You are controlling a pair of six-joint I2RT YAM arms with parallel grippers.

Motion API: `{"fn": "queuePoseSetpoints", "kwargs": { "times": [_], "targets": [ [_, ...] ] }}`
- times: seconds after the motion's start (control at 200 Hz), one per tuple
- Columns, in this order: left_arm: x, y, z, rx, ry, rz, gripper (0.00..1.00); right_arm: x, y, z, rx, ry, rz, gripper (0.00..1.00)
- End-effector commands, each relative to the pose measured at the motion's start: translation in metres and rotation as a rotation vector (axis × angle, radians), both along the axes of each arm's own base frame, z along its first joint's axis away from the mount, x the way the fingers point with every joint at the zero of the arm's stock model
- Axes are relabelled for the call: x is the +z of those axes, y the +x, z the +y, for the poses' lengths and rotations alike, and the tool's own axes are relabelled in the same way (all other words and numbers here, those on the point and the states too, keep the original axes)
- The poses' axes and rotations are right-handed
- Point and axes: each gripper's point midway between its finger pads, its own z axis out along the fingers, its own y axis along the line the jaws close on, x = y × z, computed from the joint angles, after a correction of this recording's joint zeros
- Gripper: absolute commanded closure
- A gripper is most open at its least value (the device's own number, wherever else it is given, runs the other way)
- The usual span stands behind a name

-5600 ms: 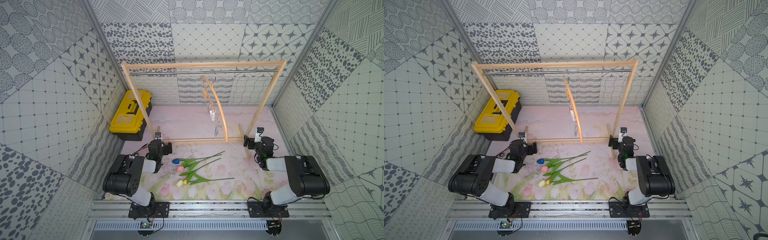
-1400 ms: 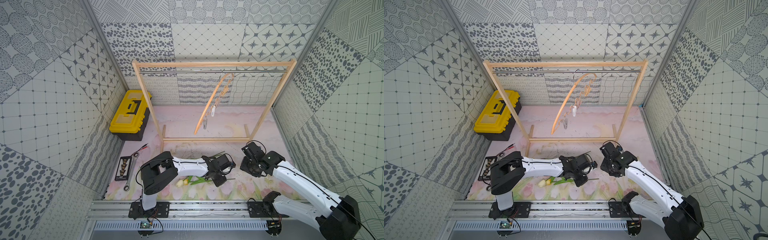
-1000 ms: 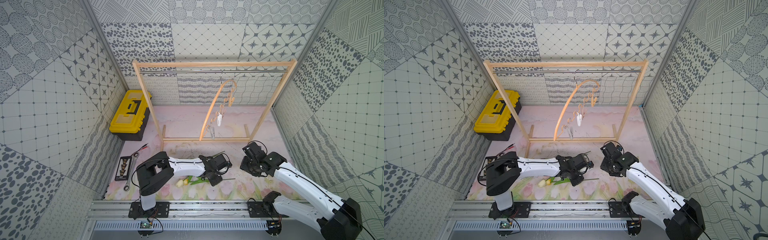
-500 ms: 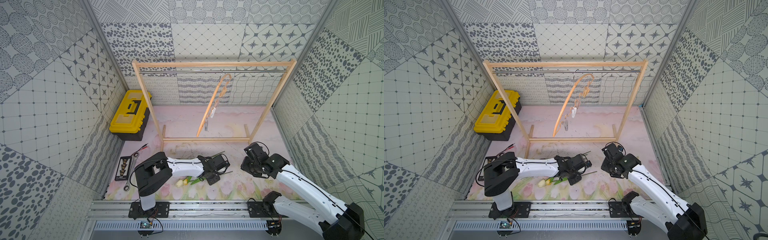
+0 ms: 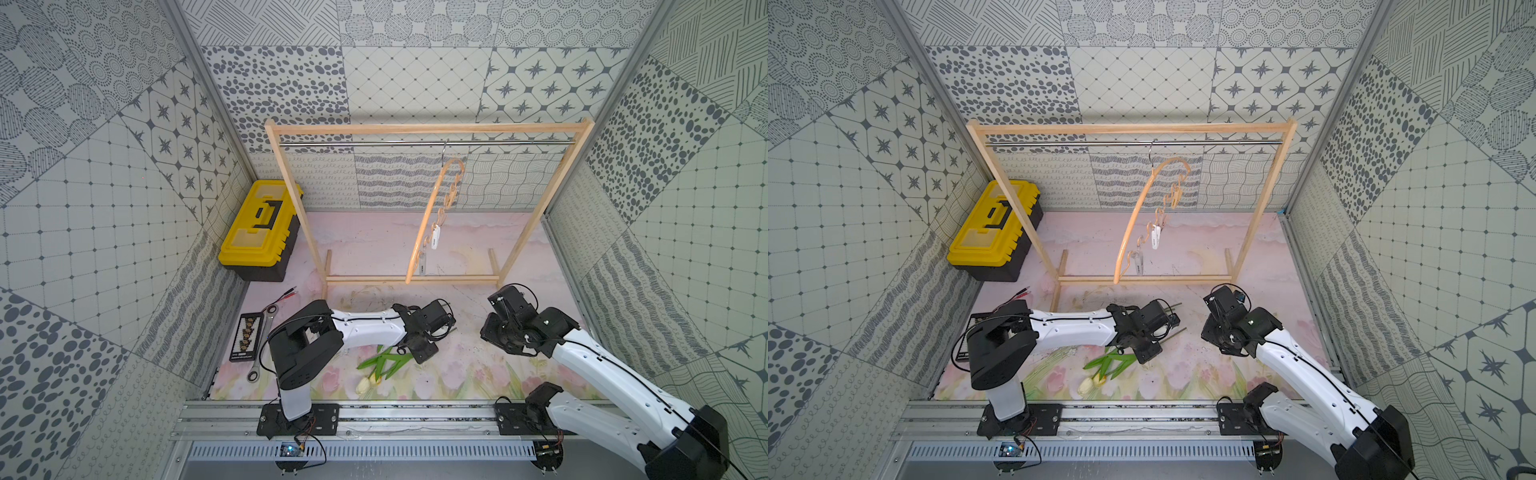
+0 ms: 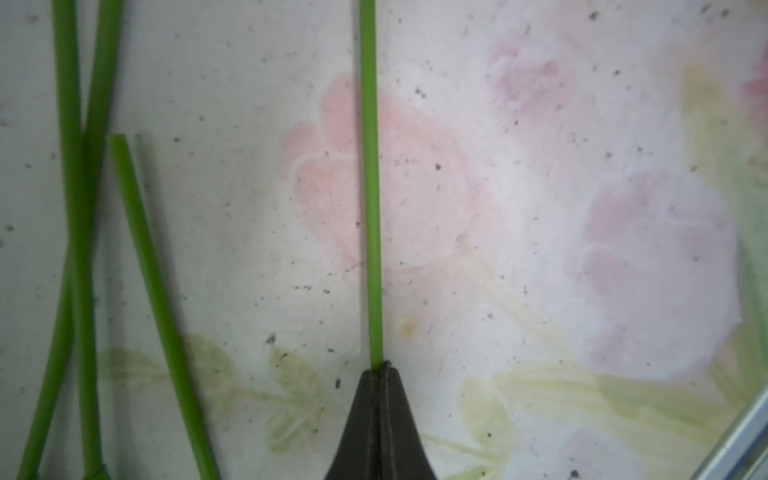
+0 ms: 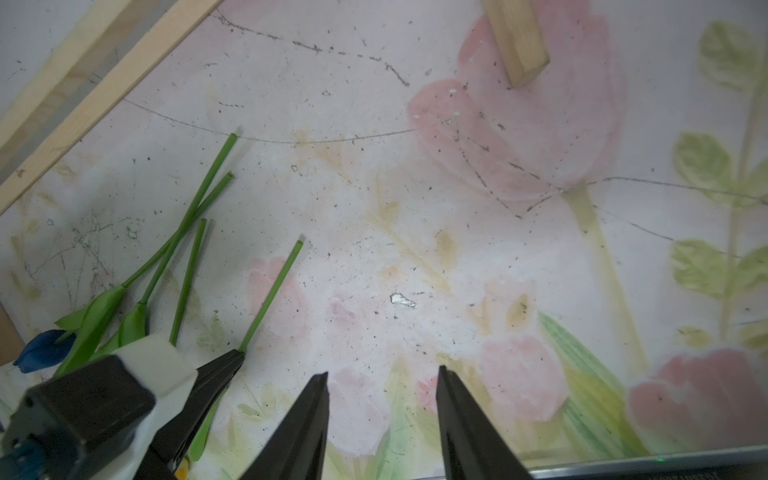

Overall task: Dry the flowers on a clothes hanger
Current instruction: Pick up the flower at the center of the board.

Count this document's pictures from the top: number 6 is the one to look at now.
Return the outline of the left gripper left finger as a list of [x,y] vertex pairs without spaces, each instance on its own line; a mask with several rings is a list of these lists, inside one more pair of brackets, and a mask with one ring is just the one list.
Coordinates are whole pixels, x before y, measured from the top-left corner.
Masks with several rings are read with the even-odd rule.
[[326,480],[372,480],[381,475],[379,374],[362,373]]

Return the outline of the yellow artificial tulip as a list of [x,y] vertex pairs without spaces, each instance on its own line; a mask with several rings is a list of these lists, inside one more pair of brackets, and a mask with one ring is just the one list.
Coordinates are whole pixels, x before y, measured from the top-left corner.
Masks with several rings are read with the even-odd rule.
[[376,13],[373,0],[359,2],[360,111],[365,213],[369,357],[372,370],[384,357],[379,183]]

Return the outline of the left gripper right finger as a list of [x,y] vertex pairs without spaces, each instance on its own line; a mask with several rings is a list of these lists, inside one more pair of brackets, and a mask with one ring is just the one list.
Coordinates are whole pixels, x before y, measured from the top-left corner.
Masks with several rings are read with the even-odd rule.
[[399,371],[385,362],[379,372],[380,478],[436,480],[422,445]]

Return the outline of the white artificial tulip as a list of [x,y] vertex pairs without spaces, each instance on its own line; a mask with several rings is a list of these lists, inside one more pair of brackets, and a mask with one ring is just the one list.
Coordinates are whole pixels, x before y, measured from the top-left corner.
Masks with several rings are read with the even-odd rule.
[[106,143],[114,164],[116,182],[134,249],[199,477],[207,480],[219,479],[221,474],[165,288],[127,138],[123,134],[110,134],[106,137]]

